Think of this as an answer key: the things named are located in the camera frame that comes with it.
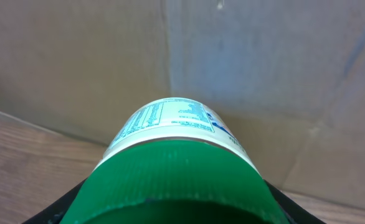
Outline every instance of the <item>white label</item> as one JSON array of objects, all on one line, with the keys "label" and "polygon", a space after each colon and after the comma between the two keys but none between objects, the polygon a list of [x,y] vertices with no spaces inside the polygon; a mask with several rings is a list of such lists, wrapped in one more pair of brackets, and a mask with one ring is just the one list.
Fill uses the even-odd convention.
[{"label": "white label", "polygon": [[213,142],[235,153],[257,170],[220,117],[202,103],[185,98],[156,100],[136,111],[109,145],[97,167],[127,147],[166,137]]}]

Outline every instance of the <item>brown wooden surface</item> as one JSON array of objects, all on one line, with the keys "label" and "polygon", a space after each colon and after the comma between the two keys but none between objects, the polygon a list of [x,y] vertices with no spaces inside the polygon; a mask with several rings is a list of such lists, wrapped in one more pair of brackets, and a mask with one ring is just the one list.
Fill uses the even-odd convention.
[{"label": "brown wooden surface", "polygon": [[[105,148],[0,119],[0,223],[21,223],[86,178]],[[365,223],[365,211],[285,192],[326,223]]]}]

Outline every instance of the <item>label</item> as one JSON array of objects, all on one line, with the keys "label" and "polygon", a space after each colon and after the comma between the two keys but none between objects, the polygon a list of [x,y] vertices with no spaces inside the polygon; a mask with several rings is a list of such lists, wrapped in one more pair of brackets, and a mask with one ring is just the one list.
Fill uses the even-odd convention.
[{"label": "label", "polygon": [[134,144],[167,137],[213,142],[238,155],[257,170],[221,118],[202,103],[186,98],[156,100],[136,111],[109,145],[97,167]]}]

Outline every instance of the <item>nutrition facts table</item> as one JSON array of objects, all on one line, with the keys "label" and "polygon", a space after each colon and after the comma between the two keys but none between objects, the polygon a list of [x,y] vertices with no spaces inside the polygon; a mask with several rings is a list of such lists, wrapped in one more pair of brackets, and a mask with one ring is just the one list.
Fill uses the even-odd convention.
[{"label": "nutrition facts table", "polygon": [[158,126],[187,126],[214,132],[201,103],[184,98],[167,98],[155,101],[133,114],[111,145],[137,131]]}]

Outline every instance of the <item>green lid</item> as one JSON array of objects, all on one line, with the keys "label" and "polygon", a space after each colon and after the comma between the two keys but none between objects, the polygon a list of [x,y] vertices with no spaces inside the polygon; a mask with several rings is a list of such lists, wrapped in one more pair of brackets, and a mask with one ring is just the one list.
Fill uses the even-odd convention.
[{"label": "green lid", "polygon": [[204,142],[147,142],[115,154],[82,185],[67,223],[288,223],[261,176]]}]

